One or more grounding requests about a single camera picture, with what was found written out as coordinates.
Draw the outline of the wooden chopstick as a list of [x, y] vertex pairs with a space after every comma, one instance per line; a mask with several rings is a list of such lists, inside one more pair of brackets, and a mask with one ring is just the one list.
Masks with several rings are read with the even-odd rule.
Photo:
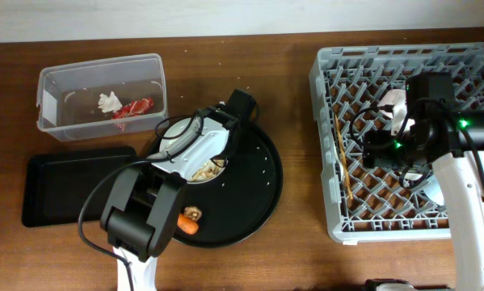
[[340, 154], [342, 156], [343, 165], [345, 167], [345, 173], [344, 173], [345, 174], [345, 182], [344, 182], [344, 185], [346, 187], [347, 195], [348, 195], [349, 199], [353, 200], [353, 192], [352, 192], [352, 189], [351, 189], [351, 180], [350, 180], [350, 176], [349, 176], [349, 173], [348, 173], [348, 170], [347, 170], [347, 160], [346, 160], [346, 154], [345, 154], [344, 147], [343, 147], [343, 137], [342, 137], [340, 127], [339, 127], [339, 119], [338, 119], [338, 116], [336, 114], [334, 114], [334, 118], [335, 118], [336, 137], [337, 137], [337, 141], [338, 141], [338, 144], [339, 144], [339, 151], [340, 151]]

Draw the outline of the peanut shells and rice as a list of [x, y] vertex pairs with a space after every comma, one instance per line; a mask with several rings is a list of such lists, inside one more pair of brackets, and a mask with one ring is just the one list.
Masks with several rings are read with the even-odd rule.
[[207, 182], [217, 177], [225, 168], [225, 160], [208, 160], [190, 179], [191, 183]]

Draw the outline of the red snack wrapper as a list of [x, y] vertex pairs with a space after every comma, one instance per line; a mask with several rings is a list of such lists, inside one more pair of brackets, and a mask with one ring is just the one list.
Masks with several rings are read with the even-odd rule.
[[124, 119], [129, 117], [141, 116], [147, 113], [154, 106], [154, 101], [151, 98], [139, 99], [124, 105], [117, 112], [114, 113], [113, 119]]

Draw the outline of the white plastic fork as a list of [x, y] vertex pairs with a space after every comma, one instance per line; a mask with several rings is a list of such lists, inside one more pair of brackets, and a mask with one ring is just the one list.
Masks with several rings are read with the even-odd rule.
[[343, 165], [342, 156], [341, 154], [337, 154], [337, 163], [339, 164], [339, 171], [340, 171], [340, 181], [341, 183], [345, 182], [345, 167]]

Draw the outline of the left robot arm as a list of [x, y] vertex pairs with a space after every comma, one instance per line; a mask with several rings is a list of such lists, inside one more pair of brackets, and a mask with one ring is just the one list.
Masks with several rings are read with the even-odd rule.
[[[115, 182], [100, 226], [118, 263], [119, 290], [155, 288], [157, 257], [177, 229], [188, 181], [207, 161], [235, 154], [256, 106], [251, 95], [236, 90], [227, 104], [197, 110], [188, 126], [160, 152], [112, 172]], [[144, 165], [155, 172], [153, 198], [133, 195]]]

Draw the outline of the small white cup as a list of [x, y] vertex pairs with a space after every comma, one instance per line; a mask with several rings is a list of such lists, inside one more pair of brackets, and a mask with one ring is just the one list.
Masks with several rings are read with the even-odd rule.
[[419, 179], [424, 179], [423, 174], [419, 174], [416, 172], [407, 172], [402, 175], [402, 178], [407, 181], [416, 181]]

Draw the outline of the light blue plastic cup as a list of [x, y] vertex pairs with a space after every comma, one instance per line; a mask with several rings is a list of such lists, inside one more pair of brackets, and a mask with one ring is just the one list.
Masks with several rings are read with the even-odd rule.
[[440, 185], [434, 175], [426, 179], [427, 184], [423, 188], [425, 196], [439, 206], [445, 206], [444, 196]]

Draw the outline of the white saucer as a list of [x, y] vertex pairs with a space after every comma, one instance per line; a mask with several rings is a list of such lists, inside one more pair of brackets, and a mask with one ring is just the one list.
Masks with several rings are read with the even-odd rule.
[[393, 89], [388, 91], [378, 103], [380, 112], [391, 119], [390, 135], [396, 136], [407, 114], [406, 91]]

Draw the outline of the white tissue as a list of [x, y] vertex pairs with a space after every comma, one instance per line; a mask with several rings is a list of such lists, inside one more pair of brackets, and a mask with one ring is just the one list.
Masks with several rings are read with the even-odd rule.
[[111, 91], [109, 95], [99, 95], [98, 108], [102, 113], [117, 112], [122, 107], [122, 103], [113, 91]]

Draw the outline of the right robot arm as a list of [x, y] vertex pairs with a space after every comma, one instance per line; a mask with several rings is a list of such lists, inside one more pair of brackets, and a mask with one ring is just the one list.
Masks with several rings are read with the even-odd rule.
[[484, 110], [456, 101], [449, 73], [422, 73], [375, 106], [392, 120], [358, 142], [365, 167], [400, 171], [413, 188], [428, 175], [439, 184], [457, 263], [457, 289], [484, 290]]

